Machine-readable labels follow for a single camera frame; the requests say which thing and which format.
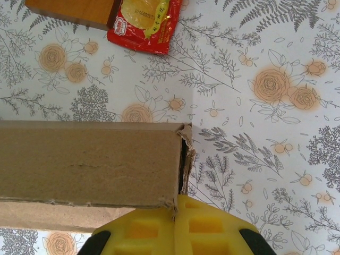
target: red snack package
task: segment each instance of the red snack package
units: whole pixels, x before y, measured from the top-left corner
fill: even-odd
[[[107,39],[153,54],[167,54],[182,0],[122,0]]]

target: tablecloth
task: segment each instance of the tablecloth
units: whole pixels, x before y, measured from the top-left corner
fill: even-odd
[[[339,11],[337,0],[183,0],[170,52],[156,56],[4,0],[0,117],[192,122],[190,196],[256,225],[277,254],[339,255]],[[88,237],[0,229],[0,254],[73,255]]]

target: brown cardboard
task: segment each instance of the brown cardboard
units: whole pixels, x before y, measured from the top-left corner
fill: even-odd
[[[0,141],[4,227],[92,231],[128,208],[175,210],[194,156],[183,123],[0,121]]]
[[[33,12],[102,30],[113,27],[118,0],[26,0]]]

